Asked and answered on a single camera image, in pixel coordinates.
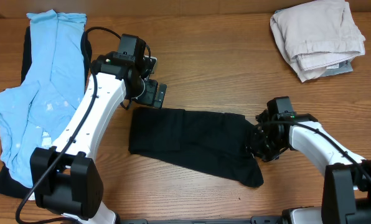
light blue cloth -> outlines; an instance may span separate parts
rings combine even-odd
[[[32,65],[21,86],[0,93],[2,154],[11,177],[32,187],[29,159],[36,147],[59,137],[84,94],[80,39],[85,14],[28,13]]]

wooden table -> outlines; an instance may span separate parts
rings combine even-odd
[[[354,72],[301,84],[279,54],[270,14],[200,17],[102,17],[103,26],[138,35],[159,59],[154,79],[168,86],[164,107],[240,113],[251,122],[276,96],[291,97],[298,113],[311,113],[350,150],[371,159],[371,12],[353,13],[367,39],[366,55]],[[24,19],[0,20],[0,92],[19,85]],[[109,33],[90,34],[93,56],[116,50]],[[238,182],[130,155],[131,111],[118,109],[100,145],[96,164],[104,202],[122,218],[248,218],[283,209],[320,205],[323,178],[300,153],[259,161],[265,183],[259,189]],[[20,200],[0,195],[0,223],[14,223]],[[28,202],[22,217],[54,217]]]

black cloth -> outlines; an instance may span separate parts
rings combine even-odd
[[[259,187],[261,170],[245,149],[251,129],[239,114],[137,108],[129,152]]]
[[[27,27],[25,31],[25,41],[24,41],[24,52],[22,54],[22,69],[21,69],[21,83],[25,80],[26,74],[32,65],[32,54],[31,54],[31,28]],[[89,56],[92,55],[92,45],[88,40],[86,40],[86,52]],[[82,55],[86,58],[85,53],[82,48]],[[88,76],[88,63],[83,60],[85,67],[85,85]],[[18,181],[13,180],[10,176],[9,169],[3,163],[3,167],[0,171],[0,194],[15,197],[24,198],[30,189],[24,187]]]

folded white towel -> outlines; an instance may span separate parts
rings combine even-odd
[[[302,82],[320,77],[329,65],[365,54],[365,37],[344,0],[284,9],[271,17],[270,26],[281,55]]]

clothing tag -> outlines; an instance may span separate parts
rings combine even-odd
[[[335,65],[330,65],[330,66],[327,66],[328,69],[332,69],[332,68],[339,68],[339,63],[335,64]]]

